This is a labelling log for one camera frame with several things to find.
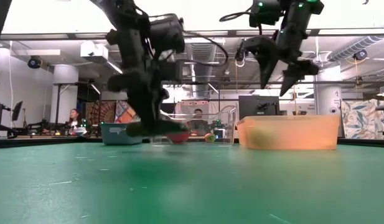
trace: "red object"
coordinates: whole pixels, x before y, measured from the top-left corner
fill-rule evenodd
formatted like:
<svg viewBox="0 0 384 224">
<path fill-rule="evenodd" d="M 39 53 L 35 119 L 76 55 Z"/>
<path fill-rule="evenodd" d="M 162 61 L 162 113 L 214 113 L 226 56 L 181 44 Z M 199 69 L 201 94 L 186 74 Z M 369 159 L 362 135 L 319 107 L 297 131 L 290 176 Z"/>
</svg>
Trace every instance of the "red object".
<svg viewBox="0 0 384 224">
<path fill-rule="evenodd" d="M 173 144 L 182 144 L 186 142 L 189 138 L 189 132 L 184 133 L 173 133 L 173 134 L 167 134 L 167 138 L 173 143 Z"/>
</svg>

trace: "floral pattern panel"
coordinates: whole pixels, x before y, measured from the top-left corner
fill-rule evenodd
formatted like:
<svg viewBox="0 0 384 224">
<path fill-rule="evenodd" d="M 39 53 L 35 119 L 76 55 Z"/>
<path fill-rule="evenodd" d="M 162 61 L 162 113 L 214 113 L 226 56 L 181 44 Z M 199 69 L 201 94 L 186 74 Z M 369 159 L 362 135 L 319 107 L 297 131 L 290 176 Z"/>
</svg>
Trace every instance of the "floral pattern panel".
<svg viewBox="0 0 384 224">
<path fill-rule="evenodd" d="M 384 101 L 343 101 L 341 103 L 345 138 L 384 139 L 384 113 L 376 111 Z"/>
</svg>

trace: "yellow ball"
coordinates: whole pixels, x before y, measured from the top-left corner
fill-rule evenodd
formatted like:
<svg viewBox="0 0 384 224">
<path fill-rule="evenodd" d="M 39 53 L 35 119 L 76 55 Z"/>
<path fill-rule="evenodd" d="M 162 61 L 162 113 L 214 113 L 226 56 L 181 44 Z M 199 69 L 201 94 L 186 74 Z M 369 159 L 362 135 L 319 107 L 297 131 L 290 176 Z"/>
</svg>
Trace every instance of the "yellow ball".
<svg viewBox="0 0 384 224">
<path fill-rule="evenodd" d="M 268 128 L 252 127 L 247 133 L 247 138 L 254 148 L 271 149 L 276 140 L 276 133 Z"/>
</svg>

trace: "woman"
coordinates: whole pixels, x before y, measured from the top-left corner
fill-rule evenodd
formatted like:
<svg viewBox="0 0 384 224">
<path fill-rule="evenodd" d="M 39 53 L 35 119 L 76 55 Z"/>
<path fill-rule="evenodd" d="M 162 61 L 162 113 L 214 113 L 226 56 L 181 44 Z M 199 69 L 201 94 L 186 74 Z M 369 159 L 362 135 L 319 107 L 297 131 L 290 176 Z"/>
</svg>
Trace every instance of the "woman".
<svg viewBox="0 0 384 224">
<path fill-rule="evenodd" d="M 70 118 L 68 119 L 68 124 L 71 127 L 70 130 L 68 130 L 69 134 L 87 132 L 84 127 L 81 127 L 81 124 L 82 124 L 81 114 L 75 108 L 70 110 Z"/>
</svg>

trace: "white pillar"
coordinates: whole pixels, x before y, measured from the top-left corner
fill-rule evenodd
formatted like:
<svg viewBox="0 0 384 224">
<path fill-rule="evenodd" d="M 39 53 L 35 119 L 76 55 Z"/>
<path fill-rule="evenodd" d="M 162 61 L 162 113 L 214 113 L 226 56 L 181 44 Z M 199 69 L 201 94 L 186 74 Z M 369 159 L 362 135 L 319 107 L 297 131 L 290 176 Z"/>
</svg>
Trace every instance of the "white pillar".
<svg viewBox="0 0 384 224">
<path fill-rule="evenodd" d="M 75 83 L 78 82 L 78 68 L 71 65 L 55 65 L 54 83 Z M 70 110 L 77 106 L 77 86 L 62 85 L 59 100 L 59 117 L 58 123 L 68 121 Z M 50 122 L 56 120 L 58 86 L 54 86 L 52 90 L 52 108 L 50 110 Z"/>
<path fill-rule="evenodd" d="M 316 81 L 341 81 L 341 67 L 336 65 L 324 69 L 316 75 Z M 315 109 L 316 114 L 340 114 L 341 84 L 315 84 Z"/>
</svg>

